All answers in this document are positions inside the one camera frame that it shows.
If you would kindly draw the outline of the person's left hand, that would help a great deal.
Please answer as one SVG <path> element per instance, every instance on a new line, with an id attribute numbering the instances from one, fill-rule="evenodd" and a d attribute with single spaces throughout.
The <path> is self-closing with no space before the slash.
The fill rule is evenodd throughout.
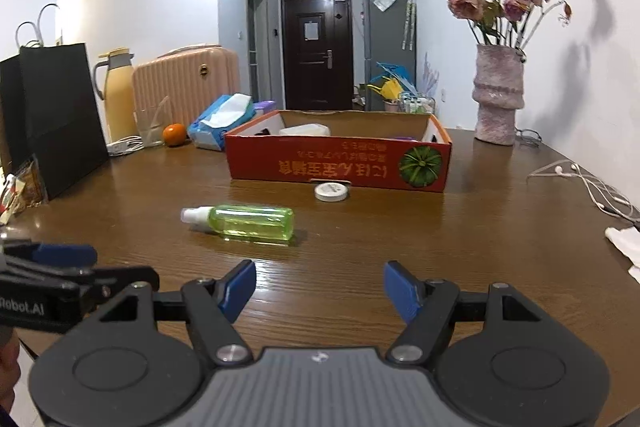
<path id="1" fill-rule="evenodd" d="M 12 327 L 1 327 L 0 349 L 0 398 L 1 407 L 9 412 L 15 400 L 14 388 L 21 377 L 18 363 L 20 355 L 20 338 Z"/>

